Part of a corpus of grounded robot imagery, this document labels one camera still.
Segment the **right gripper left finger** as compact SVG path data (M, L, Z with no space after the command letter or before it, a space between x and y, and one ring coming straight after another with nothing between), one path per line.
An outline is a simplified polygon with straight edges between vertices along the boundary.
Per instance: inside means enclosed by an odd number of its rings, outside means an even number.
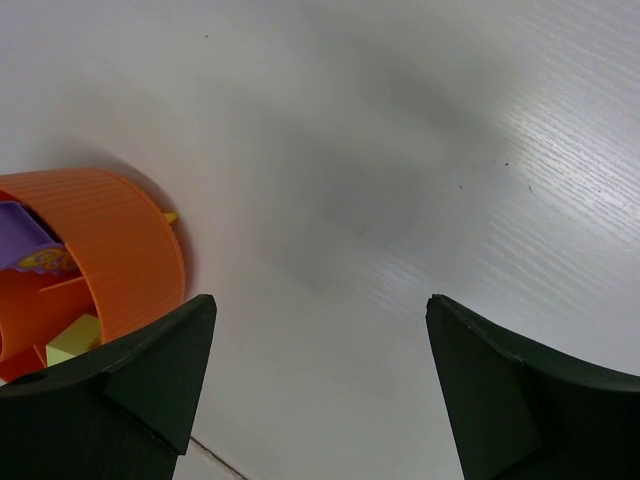
M215 321L213 296L201 294L2 386L2 478L172 478L191 438Z

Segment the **lime green purple lego brick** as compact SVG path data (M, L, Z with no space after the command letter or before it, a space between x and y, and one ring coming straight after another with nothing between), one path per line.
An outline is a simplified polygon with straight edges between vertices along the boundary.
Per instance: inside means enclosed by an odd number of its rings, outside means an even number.
M47 366L65 362L101 345L100 320L85 314L46 345Z

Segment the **purple round lego piece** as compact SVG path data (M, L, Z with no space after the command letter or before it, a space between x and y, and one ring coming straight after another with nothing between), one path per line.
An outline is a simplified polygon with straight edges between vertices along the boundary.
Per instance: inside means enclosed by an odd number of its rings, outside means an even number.
M1 202L1 270L63 275L78 271L57 234L26 205Z

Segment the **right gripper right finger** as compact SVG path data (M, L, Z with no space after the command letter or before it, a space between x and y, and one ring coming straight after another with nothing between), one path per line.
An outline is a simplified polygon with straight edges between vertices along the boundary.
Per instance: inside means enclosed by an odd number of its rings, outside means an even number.
M639 379L503 328L444 295L426 326L466 479L636 479Z

